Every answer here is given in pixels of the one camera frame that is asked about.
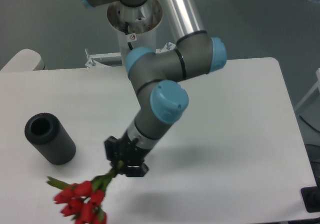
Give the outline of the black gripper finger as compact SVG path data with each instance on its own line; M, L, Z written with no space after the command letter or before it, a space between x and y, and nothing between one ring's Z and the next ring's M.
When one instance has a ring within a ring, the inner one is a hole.
M141 166L128 166L123 162L119 162L117 165L117 172L126 177L144 177L148 170L149 168L145 163Z
M104 141L105 153L107 160L119 160L120 158L120 141L114 136L109 136Z

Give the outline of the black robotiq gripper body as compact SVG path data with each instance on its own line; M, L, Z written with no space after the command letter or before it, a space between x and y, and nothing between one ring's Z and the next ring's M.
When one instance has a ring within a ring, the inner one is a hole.
M115 145L115 166L117 169L149 169L145 164L145 158L152 148L139 147L139 139L130 139L126 131L116 141Z

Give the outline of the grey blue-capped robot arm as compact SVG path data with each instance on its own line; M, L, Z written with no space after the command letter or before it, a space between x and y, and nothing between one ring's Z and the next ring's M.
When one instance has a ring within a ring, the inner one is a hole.
M223 68L227 51L219 38L210 37L194 0L81 0L85 6L109 4L108 20L126 36L147 34L166 13L175 47L156 53L130 41L120 43L121 57L140 110L119 139L105 141L106 157L115 174L142 177L145 157L182 116L189 97L180 82Z

